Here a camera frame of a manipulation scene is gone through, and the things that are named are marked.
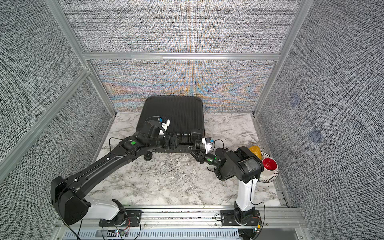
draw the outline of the black cable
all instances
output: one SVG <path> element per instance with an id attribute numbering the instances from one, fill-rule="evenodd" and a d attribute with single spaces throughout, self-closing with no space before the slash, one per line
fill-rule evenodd
<path id="1" fill-rule="evenodd" d="M 265 222 L 265 203 L 264 202 L 259 202 L 258 204 L 254 204 L 253 202 L 251 202 L 251 204 L 253 204 L 255 206 L 259 205 L 261 203 L 264 205 L 264 220 L 263 220 L 263 223 L 262 223 L 262 228 L 260 228 L 260 231 L 257 234 L 255 233 L 255 236 L 252 237 L 252 240 L 256 239 L 260 235 L 261 231 L 263 230 L 263 226 L 264 226 L 264 222 Z"/>
<path id="2" fill-rule="evenodd" d="M 79 230 L 77 231 L 77 235 L 79 235 L 79 233 L 80 233 L 80 229 L 81 229 L 82 224 L 83 224 L 83 220 L 81 220 L 81 222 L 80 222 L 80 227 L 79 227 Z"/>
<path id="3" fill-rule="evenodd" d="M 208 169 L 208 171 L 210 171 L 210 172 L 215 172 L 215 171 L 212 171 L 212 170 L 210 170 L 210 169 L 208 168 L 208 164 L 207 164 L 207 169 Z"/>
<path id="4" fill-rule="evenodd" d="M 216 214 L 216 215 L 215 215 L 215 220 L 216 220 L 216 221 L 221 221 L 221 219 L 220 219 L 220 220 L 217 220 L 217 216 L 219 216 L 219 215 L 234 216 L 233 214 L 222 214 L 222 213 L 219 213 L 219 214 Z"/>
<path id="5" fill-rule="evenodd" d="M 251 183 L 251 196 L 249 197 L 249 201 L 252 201 L 252 188 L 253 188 L 253 179 L 252 179 L 252 183 Z"/>
<path id="6" fill-rule="evenodd" d="M 118 229 L 118 227 L 117 227 L 116 225 L 115 225 L 115 228 L 116 228 L 116 230 L 118 231 L 121 240 L 123 240 L 123 238 L 122 238 L 122 236 L 121 236 L 121 234 L 120 234 L 120 231 L 119 231 L 119 229 Z"/>
<path id="7" fill-rule="evenodd" d="M 103 237 L 103 239 L 105 240 L 104 236 L 103 236 L 103 226 L 101 226 L 101 236 Z"/>
<path id="8" fill-rule="evenodd" d="M 216 144 L 215 144 L 215 142 L 216 141 L 221 141 L 222 143 L 223 143 L 223 149 L 224 149 L 224 142 L 223 142 L 223 140 L 221 140 L 221 139 L 216 139 L 212 144 L 214 144 L 214 147 L 211 149 L 211 152 L 213 152 L 213 150 L 215 149 L 215 147 L 216 147 Z"/>
<path id="9" fill-rule="evenodd" d="M 67 187 L 65 187 L 65 188 L 60 192 L 60 194 L 59 194 L 59 198 L 58 198 L 58 203 L 57 203 L 58 206 L 60 205 L 61 196 L 64 194 L 65 189 L 66 189 L 66 188 L 69 189 L 69 186 L 70 186 L 72 183 L 74 183 L 74 181 L 71 182 L 69 185 L 67 185 Z M 71 227 L 64 221 L 64 218 L 63 218 L 63 216 L 62 216 L 61 213 L 60 213 L 60 207 L 57 208 L 57 214 L 59 215 L 60 219 L 63 221 L 64 225 L 66 225 L 66 226 L 69 228 L 69 230 L 75 235 L 75 237 L 76 237 L 77 239 L 81 240 L 81 238 L 79 237 L 79 235 L 77 235 L 76 232 L 73 231 L 73 229 L 72 229 L 72 228 L 71 228 Z"/>
<path id="10" fill-rule="evenodd" d="M 140 236 L 140 233 L 141 233 L 141 223 L 139 222 L 139 224 L 140 224 L 139 234 L 134 239 L 132 239 L 132 240 L 136 240 Z"/>
<path id="11" fill-rule="evenodd" d="M 148 121 L 148 119 L 150 119 L 150 118 L 163 118 L 163 117 L 160 117 L 160 116 L 152 116 L 152 117 L 149 117 L 149 118 L 147 118 L 144 122 L 146 122 L 146 121 Z"/>
<path id="12" fill-rule="evenodd" d="M 121 139 L 121 138 L 117 138 L 117 137 L 111 137 L 109 140 L 108 140 L 108 143 L 109 143 L 109 154 L 111 154 L 111 139 L 118 139 L 118 140 L 124 140 L 124 139 Z"/>

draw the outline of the gray fabric wall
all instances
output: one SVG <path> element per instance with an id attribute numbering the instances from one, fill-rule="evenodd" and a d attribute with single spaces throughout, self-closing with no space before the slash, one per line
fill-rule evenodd
<path id="1" fill-rule="evenodd" d="M 258 60 L 92 60 L 119 112 L 153 95 L 198 96 L 205 112 L 251 112 L 273 67 Z"/>
<path id="2" fill-rule="evenodd" d="M 384 239 L 383 22 L 316 0 L 258 116 L 313 239 Z"/>
<path id="3" fill-rule="evenodd" d="M 279 53 L 301 0 L 58 2 L 86 52 Z M 154 94 L 196 95 L 210 112 L 251 112 L 272 69 L 271 61 L 236 60 L 92 65 L 117 111 L 129 112 Z"/>
<path id="4" fill-rule="evenodd" d="M 83 70 L 38 1 L 0 3 L 0 162 Z"/>
<path id="5" fill-rule="evenodd" d="M 49 239 L 52 179 L 89 166 L 110 118 L 86 79 L 0 185 L 1 239 Z"/>
<path id="6" fill-rule="evenodd" d="M 43 0 L 0 3 L 0 164 L 83 70 Z M 50 183 L 88 166 L 110 115 L 86 79 L 0 184 L 0 239 L 49 239 Z"/>
<path id="7" fill-rule="evenodd" d="M 301 0 L 59 0 L 84 51 L 278 53 Z"/>

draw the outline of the aluminum frame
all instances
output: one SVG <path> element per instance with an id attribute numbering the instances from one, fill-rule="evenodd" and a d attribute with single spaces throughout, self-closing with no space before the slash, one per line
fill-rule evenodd
<path id="1" fill-rule="evenodd" d="M 63 31 L 64 36 L 67 38 L 69 44 L 71 45 L 74 53 L 76 54 L 83 68 L 90 69 L 91 71 L 93 71 L 91 76 L 92 85 L 95 88 L 96 92 L 98 93 L 99 97 L 101 98 L 102 102 L 104 103 L 105 107 L 107 108 L 109 114 L 111 116 L 115 116 L 116 110 L 113 106 L 113 103 L 109 98 L 107 92 L 105 91 L 100 79 L 97 77 L 96 73 L 94 72 L 92 66 L 84 58 L 83 47 L 81 46 L 73 29 L 71 28 L 71 25 L 69 24 L 60 4 L 57 2 L 57 0 L 45 0 L 45 3 L 51 10 L 52 15 L 56 19 L 56 22 L 58 23 L 61 30 Z"/>
<path id="2" fill-rule="evenodd" d="M 273 155 L 271 153 L 271 149 L 269 149 L 269 146 L 268 146 L 268 143 L 266 141 L 264 132 L 263 132 L 261 126 L 260 126 L 259 121 L 257 120 L 257 117 L 254 116 L 252 118 L 252 121 L 253 121 L 253 125 L 255 127 L 255 130 L 256 130 L 257 136 L 259 138 L 259 143 L 261 145 L 261 150 L 263 152 L 266 152 L 268 155 L 273 157 Z M 285 189 L 283 180 L 281 179 L 281 172 L 279 173 L 277 178 L 273 181 L 273 184 L 275 186 L 277 195 L 279 197 L 280 204 L 281 205 L 285 204 L 288 207 L 293 207 L 291 201 L 288 198 L 288 193 L 287 193 L 287 191 Z"/>
<path id="3" fill-rule="evenodd" d="M 260 113 L 260 111 L 263 107 L 263 104 L 264 104 L 266 98 L 268 97 L 269 92 L 272 89 L 272 86 L 273 86 L 273 84 L 274 84 L 283 64 L 284 64 L 284 61 L 285 61 L 289 51 L 291 50 L 293 42 L 295 41 L 296 36 L 297 36 L 297 34 L 298 34 L 298 32 L 299 32 L 299 30 L 300 30 L 300 28 L 304 22 L 305 17 L 308 14 L 310 7 L 312 6 L 313 2 L 314 2 L 314 0 L 303 0 L 302 3 L 300 4 L 299 10 L 296 13 L 295 19 L 291 25 L 291 28 L 288 32 L 286 39 L 284 41 L 283 47 L 281 48 L 281 52 L 280 52 L 281 57 L 280 57 L 279 61 L 277 61 L 276 65 L 272 68 L 271 74 L 270 74 L 267 82 L 265 83 L 263 90 L 260 93 L 259 99 L 257 100 L 257 104 L 256 104 L 254 111 L 253 111 L 254 116 L 257 116 Z"/>
<path id="4" fill-rule="evenodd" d="M 280 59 L 279 53 L 83 53 L 86 60 L 272 60 Z"/>
<path id="5" fill-rule="evenodd" d="M 68 99 L 77 90 L 80 84 L 90 75 L 88 69 L 84 69 L 77 76 L 75 80 L 62 92 L 54 103 L 47 109 L 47 111 L 37 120 L 37 122 L 29 129 L 23 139 L 5 156 L 4 160 L 0 163 L 0 183 L 8 176 L 12 169 L 18 164 L 20 159 L 33 145 L 36 139 L 57 115 L 61 108 L 66 104 Z"/>
<path id="6" fill-rule="evenodd" d="M 92 159 L 91 164 L 93 164 L 94 162 L 97 161 L 97 157 L 98 157 L 98 155 L 99 155 L 99 153 L 100 153 L 100 150 L 102 149 L 102 147 L 103 147 L 103 145 L 104 145 L 105 140 L 107 139 L 107 136 L 108 136 L 108 134 L 109 134 L 109 131 L 111 130 L 111 127 L 112 127 L 112 124 L 113 124 L 114 120 L 115 120 L 115 118 L 111 118 L 111 119 L 109 120 L 108 127 L 107 127 L 107 129 L 105 130 L 105 132 L 104 132 L 103 138 L 101 139 L 101 142 L 100 142 L 100 144 L 99 144 L 99 147 L 97 148 L 96 153 L 95 153 L 95 155 L 93 156 L 93 159 Z"/>
<path id="7" fill-rule="evenodd" d="M 215 220 L 220 210 L 233 210 L 233 206 L 126 206 L 127 210 L 142 210 L 141 227 L 150 228 L 252 228 L 253 226 L 222 226 Z M 264 207 L 257 207 L 264 219 Z M 265 228 L 307 228 L 299 208 L 281 206 L 265 207 Z M 62 221 L 58 220 L 55 233 L 62 230 Z M 100 229 L 99 220 L 84 219 L 82 229 Z M 78 228 L 80 222 L 73 224 Z"/>

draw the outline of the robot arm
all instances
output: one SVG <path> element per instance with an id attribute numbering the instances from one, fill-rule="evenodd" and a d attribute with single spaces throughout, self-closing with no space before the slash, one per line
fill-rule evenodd
<path id="1" fill-rule="evenodd" d="M 169 123 L 169 120 L 146 121 L 139 132 L 126 137 L 110 153 L 86 169 L 65 179 L 58 176 L 52 180 L 51 203 L 66 224 L 74 224 L 85 216 L 112 220 L 116 225 L 121 223 L 125 218 L 125 209 L 117 200 L 95 200 L 86 195 L 111 173 L 139 156 L 150 159 L 150 150 L 176 147 L 176 137 L 159 135 L 161 131 L 166 132 L 163 122 Z"/>
<path id="2" fill-rule="evenodd" d="M 114 225 L 120 225 L 126 219 L 123 205 L 111 201 L 96 200 L 87 194 L 102 180 L 120 167 L 134 161 L 139 156 L 152 158 L 151 150 L 176 149 L 177 137 L 169 136 L 166 127 L 168 119 L 148 120 L 140 131 L 126 137 L 107 155 L 67 178 L 58 176 L 51 182 L 51 203 L 67 225 L 82 218 L 106 219 Z M 200 163 L 207 162 L 215 166 L 218 179 L 225 181 L 234 176 L 239 180 L 239 194 L 235 202 L 234 215 L 239 224 L 244 224 L 257 214 L 253 205 L 255 184 L 264 170 L 264 166 L 248 148 L 242 146 L 237 151 L 218 148 L 215 154 L 201 149 L 202 141 L 195 141 L 190 153 Z"/>

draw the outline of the marble tabletop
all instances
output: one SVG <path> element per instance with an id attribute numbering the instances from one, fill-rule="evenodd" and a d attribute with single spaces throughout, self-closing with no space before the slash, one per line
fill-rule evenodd
<path id="1" fill-rule="evenodd" d="M 140 113 L 118 113 L 98 159 L 109 152 L 110 137 L 125 138 L 135 132 Z M 251 147 L 258 138 L 249 113 L 206 113 L 205 136 L 222 139 L 225 147 Z M 119 140 L 111 139 L 112 148 Z M 123 205 L 233 205 L 238 180 L 218 180 L 206 164 L 190 154 L 153 153 L 150 161 L 139 157 L 100 182 L 90 193 L 97 199 L 118 199 Z M 257 184 L 254 202 L 278 206 L 273 183 Z"/>

